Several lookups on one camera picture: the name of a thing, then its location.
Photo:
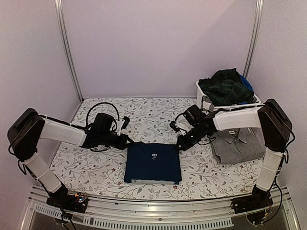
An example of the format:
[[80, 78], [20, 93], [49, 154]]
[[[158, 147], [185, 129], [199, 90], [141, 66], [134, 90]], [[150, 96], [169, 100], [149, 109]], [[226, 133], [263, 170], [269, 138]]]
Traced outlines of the grey button shirt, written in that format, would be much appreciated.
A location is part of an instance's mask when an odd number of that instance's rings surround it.
[[260, 128], [218, 131], [211, 136], [213, 157], [219, 164], [237, 164], [260, 159], [265, 154]]

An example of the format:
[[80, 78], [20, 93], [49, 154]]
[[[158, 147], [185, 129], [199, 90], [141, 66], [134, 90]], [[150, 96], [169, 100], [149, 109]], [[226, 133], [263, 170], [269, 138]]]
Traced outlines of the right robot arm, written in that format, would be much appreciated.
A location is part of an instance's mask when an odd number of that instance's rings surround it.
[[292, 123], [283, 109], [274, 99], [256, 106], [242, 106], [234, 109], [218, 109], [205, 114], [193, 105], [183, 112], [184, 118], [192, 126], [183, 131], [175, 121], [170, 127], [181, 132], [176, 142], [178, 150], [186, 151], [199, 143], [205, 136], [218, 131], [238, 128], [260, 128], [264, 137], [265, 156], [259, 178], [253, 188], [253, 195], [248, 199], [252, 209], [263, 205], [282, 164], [289, 162], [288, 146], [295, 140]]

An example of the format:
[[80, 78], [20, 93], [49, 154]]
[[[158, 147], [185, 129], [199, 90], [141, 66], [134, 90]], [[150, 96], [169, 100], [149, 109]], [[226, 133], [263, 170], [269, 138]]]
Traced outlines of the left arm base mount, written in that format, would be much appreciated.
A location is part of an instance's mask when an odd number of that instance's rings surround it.
[[88, 196], [80, 192], [71, 195], [66, 187], [61, 187], [56, 192], [49, 193], [47, 205], [84, 214], [88, 205]]

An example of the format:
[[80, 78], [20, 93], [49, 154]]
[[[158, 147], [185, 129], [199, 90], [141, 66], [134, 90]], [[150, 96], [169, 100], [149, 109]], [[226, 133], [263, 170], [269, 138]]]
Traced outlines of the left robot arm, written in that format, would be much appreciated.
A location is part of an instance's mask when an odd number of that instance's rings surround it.
[[122, 130], [129, 119], [115, 119], [105, 113], [98, 113], [93, 122], [84, 126], [74, 125], [27, 108], [7, 132], [9, 152], [28, 169], [61, 208], [71, 204], [71, 197], [65, 186], [52, 172], [50, 165], [40, 154], [43, 142], [67, 143], [82, 149], [92, 150], [105, 146], [124, 150], [133, 145], [133, 140]]

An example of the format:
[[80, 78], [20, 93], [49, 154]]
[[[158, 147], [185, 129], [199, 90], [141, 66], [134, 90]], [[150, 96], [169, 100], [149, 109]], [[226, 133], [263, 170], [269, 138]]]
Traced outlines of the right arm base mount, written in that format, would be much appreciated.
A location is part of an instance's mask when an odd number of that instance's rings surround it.
[[263, 191], [254, 186], [251, 195], [232, 199], [230, 207], [237, 214], [269, 207], [272, 204], [270, 190]]

